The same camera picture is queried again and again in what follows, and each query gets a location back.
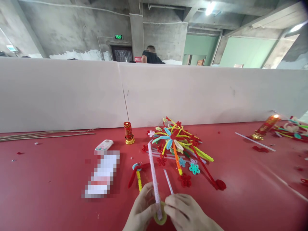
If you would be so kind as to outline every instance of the white pipe cleaner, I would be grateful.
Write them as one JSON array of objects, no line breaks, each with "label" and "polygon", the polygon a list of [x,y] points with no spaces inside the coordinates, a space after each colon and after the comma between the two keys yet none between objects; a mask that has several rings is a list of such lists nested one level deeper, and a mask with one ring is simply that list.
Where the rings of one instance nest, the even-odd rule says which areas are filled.
[{"label": "white pipe cleaner", "polygon": [[156,174],[155,174],[155,168],[154,168],[154,161],[153,161],[153,154],[152,154],[151,142],[152,142],[152,140],[148,143],[149,157],[150,157],[150,164],[151,164],[151,172],[152,172],[152,179],[153,179],[153,187],[154,187],[155,201],[156,201],[156,204],[159,205],[159,210],[157,211],[157,218],[158,218],[158,220],[161,220],[163,216],[162,216],[162,214],[161,214],[160,198],[159,198],[159,193],[158,193],[158,185],[157,185]]}]

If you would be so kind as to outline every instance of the person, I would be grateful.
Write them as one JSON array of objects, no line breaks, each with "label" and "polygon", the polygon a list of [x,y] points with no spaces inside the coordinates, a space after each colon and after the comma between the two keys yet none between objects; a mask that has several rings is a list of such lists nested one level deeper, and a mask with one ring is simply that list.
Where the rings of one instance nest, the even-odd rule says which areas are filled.
[{"label": "person", "polygon": [[[136,198],[123,231],[145,231],[158,207],[154,200],[153,182],[147,183]],[[177,231],[223,231],[202,211],[189,195],[174,194],[165,200],[165,213]]]},{"label": "person", "polygon": [[147,50],[143,51],[141,62],[152,64],[165,64],[155,53],[155,47],[151,45],[147,47]]}]

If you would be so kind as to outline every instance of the red sign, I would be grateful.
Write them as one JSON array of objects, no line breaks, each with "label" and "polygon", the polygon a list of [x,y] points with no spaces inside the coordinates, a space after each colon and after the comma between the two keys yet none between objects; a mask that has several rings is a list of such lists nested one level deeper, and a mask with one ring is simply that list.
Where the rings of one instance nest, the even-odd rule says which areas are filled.
[{"label": "red sign", "polygon": [[136,63],[141,63],[141,57],[135,57],[135,62]]}]

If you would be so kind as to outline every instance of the ceiling light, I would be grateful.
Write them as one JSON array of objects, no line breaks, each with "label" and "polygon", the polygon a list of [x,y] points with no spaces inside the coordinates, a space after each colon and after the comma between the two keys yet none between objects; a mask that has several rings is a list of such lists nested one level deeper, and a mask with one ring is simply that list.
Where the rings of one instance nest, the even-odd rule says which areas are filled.
[{"label": "ceiling light", "polygon": [[216,2],[211,2],[210,4],[208,4],[206,11],[205,11],[205,15],[210,15],[214,10],[215,5],[216,5]]},{"label": "ceiling light", "polygon": [[303,25],[304,25],[304,24],[302,23],[302,24],[299,24],[299,25],[293,27],[293,28],[290,30],[290,32],[294,32],[294,31],[299,30]]}]

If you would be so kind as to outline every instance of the green wall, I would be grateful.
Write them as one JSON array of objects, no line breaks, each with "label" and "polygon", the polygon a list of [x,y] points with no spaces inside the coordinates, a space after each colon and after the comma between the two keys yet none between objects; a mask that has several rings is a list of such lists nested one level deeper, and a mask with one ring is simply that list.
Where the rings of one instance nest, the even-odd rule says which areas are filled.
[{"label": "green wall", "polygon": [[244,64],[243,68],[261,68],[275,42],[259,38],[229,38],[219,66]]},{"label": "green wall", "polygon": [[186,65],[187,62],[186,55],[193,55],[191,64],[193,64],[193,61],[195,59],[197,59],[197,61],[200,59],[204,59],[204,56],[206,55],[204,66],[209,66],[213,57],[217,41],[218,41],[218,36],[211,37],[211,36],[199,36],[199,35],[186,35],[183,65]]}]

